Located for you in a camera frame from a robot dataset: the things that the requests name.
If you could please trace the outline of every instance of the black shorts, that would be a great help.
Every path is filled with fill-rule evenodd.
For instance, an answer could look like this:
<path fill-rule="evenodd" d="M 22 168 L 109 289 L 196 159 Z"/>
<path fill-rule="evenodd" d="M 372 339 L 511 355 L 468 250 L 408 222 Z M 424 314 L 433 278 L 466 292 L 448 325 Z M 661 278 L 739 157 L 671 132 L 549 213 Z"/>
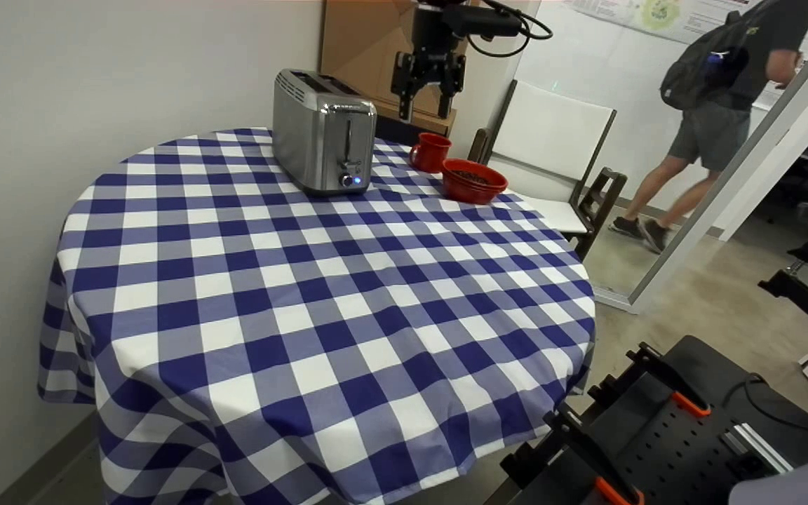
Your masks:
<path fill-rule="evenodd" d="M 704 100 L 701 107 L 682 111 L 682 126 L 668 153 L 687 163 L 701 157 L 708 171 L 725 171 L 743 145 L 746 135 L 750 109 Z"/>

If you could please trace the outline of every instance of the red cup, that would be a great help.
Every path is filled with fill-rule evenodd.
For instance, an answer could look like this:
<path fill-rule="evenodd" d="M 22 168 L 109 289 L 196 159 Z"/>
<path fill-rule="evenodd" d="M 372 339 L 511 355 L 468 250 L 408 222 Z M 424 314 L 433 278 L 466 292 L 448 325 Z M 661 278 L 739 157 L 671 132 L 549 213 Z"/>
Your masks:
<path fill-rule="evenodd" d="M 507 187 L 507 175 L 482 163 L 445 159 L 440 184 L 448 199 L 486 205 Z"/>
<path fill-rule="evenodd" d="M 409 149 L 409 164 L 419 171 L 440 171 L 448 157 L 452 139 L 436 132 L 420 132 L 419 142 Z"/>

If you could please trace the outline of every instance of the black backpack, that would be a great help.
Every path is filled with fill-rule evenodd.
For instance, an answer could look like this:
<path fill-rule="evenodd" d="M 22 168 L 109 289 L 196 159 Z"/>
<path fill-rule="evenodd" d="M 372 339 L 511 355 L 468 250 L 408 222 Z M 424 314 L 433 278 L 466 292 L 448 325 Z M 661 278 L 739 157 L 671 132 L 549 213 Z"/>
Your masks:
<path fill-rule="evenodd" d="M 746 67 L 746 38 L 760 31 L 762 4 L 746 14 L 732 11 L 725 24 L 701 32 L 668 67 L 660 84 L 660 98 L 675 109 L 694 109 L 708 91 L 727 90 Z"/>

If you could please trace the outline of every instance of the person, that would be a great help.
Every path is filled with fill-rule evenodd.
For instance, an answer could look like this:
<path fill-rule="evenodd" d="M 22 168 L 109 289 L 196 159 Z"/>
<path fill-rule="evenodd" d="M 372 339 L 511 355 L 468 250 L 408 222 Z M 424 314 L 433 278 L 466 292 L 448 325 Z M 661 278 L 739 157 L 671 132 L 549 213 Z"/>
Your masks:
<path fill-rule="evenodd" d="M 682 126 L 668 153 L 645 173 L 626 213 L 611 222 L 611 230 L 645 241 L 654 251 L 664 250 L 671 227 L 695 210 L 743 145 L 750 109 L 767 84 L 774 80 L 782 90 L 796 74 L 800 41 L 808 31 L 808 0 L 760 0 L 754 8 L 760 8 L 760 22 L 743 45 L 746 63 L 739 77 L 682 111 Z M 680 194 L 660 219 L 640 222 L 647 202 L 698 157 L 708 175 Z"/>

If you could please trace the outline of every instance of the chair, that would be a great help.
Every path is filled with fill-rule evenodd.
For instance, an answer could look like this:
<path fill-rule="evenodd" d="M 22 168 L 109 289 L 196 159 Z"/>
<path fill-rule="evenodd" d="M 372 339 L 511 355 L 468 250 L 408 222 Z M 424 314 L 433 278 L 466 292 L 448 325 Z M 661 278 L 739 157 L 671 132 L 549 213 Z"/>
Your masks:
<path fill-rule="evenodd" d="M 610 107 L 511 80 L 500 115 L 473 135 L 468 157 L 502 171 L 511 191 L 576 241 L 584 258 L 626 184 L 626 173 L 611 168 L 587 184 L 611 121 Z"/>

